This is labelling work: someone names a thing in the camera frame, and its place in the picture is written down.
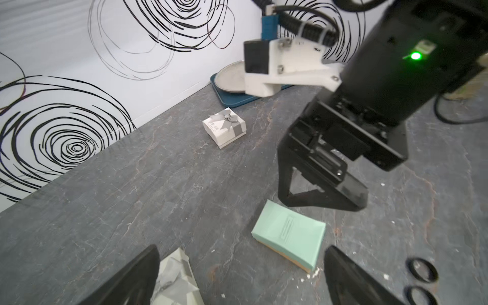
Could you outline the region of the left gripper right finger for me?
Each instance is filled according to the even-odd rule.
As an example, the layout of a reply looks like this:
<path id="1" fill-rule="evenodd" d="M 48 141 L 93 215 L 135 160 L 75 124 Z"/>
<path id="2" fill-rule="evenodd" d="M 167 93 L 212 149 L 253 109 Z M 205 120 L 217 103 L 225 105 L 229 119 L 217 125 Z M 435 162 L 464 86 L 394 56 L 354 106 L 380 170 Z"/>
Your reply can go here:
<path id="1" fill-rule="evenodd" d="M 325 251 L 324 273 L 333 305 L 403 303 L 335 246 Z"/>

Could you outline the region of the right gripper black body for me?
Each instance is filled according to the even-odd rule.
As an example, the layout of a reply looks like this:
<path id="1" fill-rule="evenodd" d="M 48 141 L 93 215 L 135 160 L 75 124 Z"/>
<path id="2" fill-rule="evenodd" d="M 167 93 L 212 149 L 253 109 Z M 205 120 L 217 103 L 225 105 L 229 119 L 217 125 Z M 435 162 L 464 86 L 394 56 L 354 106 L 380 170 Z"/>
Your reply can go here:
<path id="1" fill-rule="evenodd" d="M 405 122 L 434 96 L 481 70 L 486 1 L 394 1 L 340 74 L 288 131 L 303 156 L 325 141 L 390 171 L 408 157 Z"/>

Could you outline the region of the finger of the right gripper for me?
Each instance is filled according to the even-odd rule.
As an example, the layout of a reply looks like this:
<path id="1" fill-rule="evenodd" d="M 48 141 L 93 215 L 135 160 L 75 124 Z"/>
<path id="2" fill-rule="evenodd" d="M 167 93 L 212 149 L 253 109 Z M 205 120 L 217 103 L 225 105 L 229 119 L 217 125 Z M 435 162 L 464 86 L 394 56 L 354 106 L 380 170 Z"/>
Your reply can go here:
<path id="1" fill-rule="evenodd" d="M 288 131 L 280 141 L 278 198 L 287 207 L 320 207 L 349 212 L 366 208 L 369 192 L 348 173 L 348 165 L 333 153 L 333 147 L 315 135 Z M 315 188 L 292 192 L 296 174 Z"/>

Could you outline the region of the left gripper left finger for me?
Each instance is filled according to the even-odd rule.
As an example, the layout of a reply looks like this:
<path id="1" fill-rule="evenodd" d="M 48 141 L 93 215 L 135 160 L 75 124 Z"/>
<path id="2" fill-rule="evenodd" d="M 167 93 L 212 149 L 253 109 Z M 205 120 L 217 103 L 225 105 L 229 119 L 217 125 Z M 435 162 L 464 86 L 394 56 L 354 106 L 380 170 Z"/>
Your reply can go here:
<path id="1" fill-rule="evenodd" d="M 159 251 L 150 245 L 80 305 L 150 304 L 159 265 Z"/>

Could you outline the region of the white gift box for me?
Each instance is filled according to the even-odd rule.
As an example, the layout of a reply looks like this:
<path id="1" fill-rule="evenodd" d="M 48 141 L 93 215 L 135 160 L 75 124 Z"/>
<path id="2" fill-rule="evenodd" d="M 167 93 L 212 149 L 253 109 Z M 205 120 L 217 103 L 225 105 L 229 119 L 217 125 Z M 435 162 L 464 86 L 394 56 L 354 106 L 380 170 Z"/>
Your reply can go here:
<path id="1" fill-rule="evenodd" d="M 178 248 L 160 261 L 150 304 L 204 305 L 200 289 L 189 264 L 189 257 Z"/>

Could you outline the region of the mint green jewelry box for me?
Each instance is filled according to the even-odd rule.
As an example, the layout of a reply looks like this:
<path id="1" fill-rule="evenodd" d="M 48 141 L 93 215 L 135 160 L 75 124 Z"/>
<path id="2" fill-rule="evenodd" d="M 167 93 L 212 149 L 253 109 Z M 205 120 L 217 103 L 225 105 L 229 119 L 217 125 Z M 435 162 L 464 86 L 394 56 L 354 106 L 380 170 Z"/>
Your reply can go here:
<path id="1" fill-rule="evenodd" d="M 307 273 L 316 263 L 326 223 L 268 200 L 251 232 L 253 238 Z"/>

